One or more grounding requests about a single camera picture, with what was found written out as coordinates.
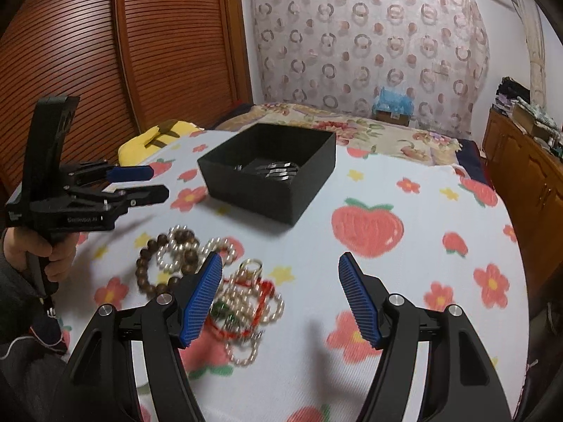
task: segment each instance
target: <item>bed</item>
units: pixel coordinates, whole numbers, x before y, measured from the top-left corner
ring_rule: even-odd
[[[348,154],[357,158],[367,159],[376,154],[385,154],[427,166],[459,165],[471,179],[491,186],[477,145],[473,141],[325,111],[303,104],[255,105],[248,112],[228,118],[215,129],[239,132],[256,122],[334,132],[337,135],[337,143],[345,146]]]

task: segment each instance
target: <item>wooden louvered door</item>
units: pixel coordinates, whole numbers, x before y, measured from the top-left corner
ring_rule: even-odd
[[[166,119],[201,126],[237,99],[224,0],[125,0],[144,128]]]
[[[46,95],[80,95],[63,160],[116,161],[137,134],[116,59],[110,0],[26,0],[0,39],[0,173],[21,180],[30,120]]]

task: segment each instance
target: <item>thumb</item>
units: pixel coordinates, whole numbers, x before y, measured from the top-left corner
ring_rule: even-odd
[[[37,232],[18,226],[13,231],[14,247],[21,252],[29,252],[38,257],[49,257],[53,247]]]

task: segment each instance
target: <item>curtain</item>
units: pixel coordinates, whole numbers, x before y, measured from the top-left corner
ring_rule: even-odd
[[[421,123],[455,137],[471,134],[489,61],[475,0],[252,5],[266,101],[371,117],[385,89],[411,99]]]
[[[545,48],[542,22],[535,0],[513,0],[514,8],[524,24],[530,54],[530,101],[545,108]]]

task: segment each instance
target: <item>blue gripper pad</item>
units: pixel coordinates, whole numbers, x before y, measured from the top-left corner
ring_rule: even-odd
[[[109,183],[130,182],[152,179],[154,170],[148,165],[142,166],[116,166],[106,173]]]
[[[184,309],[184,324],[179,335],[180,341],[186,347],[196,339],[202,331],[203,323],[209,312],[213,298],[223,277],[223,262],[218,254],[213,255],[203,271],[198,285]]]
[[[372,347],[376,347],[381,340],[381,332],[379,332],[379,323],[377,318],[377,309],[371,301],[367,291],[365,290],[362,278],[364,276],[360,267],[350,259],[346,254],[342,255],[339,260],[339,279],[344,294],[348,299],[352,314],[356,319],[356,324],[360,330],[361,337],[368,341]]]

